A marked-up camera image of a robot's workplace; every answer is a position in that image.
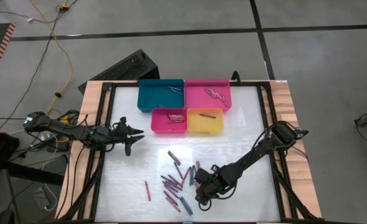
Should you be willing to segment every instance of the blue bin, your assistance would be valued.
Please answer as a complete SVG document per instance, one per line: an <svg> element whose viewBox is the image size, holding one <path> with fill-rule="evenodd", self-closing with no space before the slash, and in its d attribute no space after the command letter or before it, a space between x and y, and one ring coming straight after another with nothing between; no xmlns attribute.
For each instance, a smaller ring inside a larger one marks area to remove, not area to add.
<svg viewBox="0 0 367 224"><path fill-rule="evenodd" d="M182 95L172 91L169 86L179 88ZM151 113L158 105L166 108L185 107L185 82L176 80L141 80L139 82L138 108Z"/></svg>

